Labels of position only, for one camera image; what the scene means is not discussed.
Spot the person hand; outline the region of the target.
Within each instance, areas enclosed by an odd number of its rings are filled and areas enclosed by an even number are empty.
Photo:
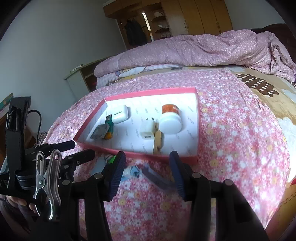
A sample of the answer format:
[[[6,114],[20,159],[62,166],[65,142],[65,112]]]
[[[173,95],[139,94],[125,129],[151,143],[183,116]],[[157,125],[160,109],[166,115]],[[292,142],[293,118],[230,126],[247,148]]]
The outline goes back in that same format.
[[[27,207],[27,202],[23,199],[12,197],[12,196],[6,196],[6,200],[10,205],[13,207],[18,207],[19,205]],[[29,204],[29,209],[33,211],[35,214],[37,214],[36,206],[33,203]]]

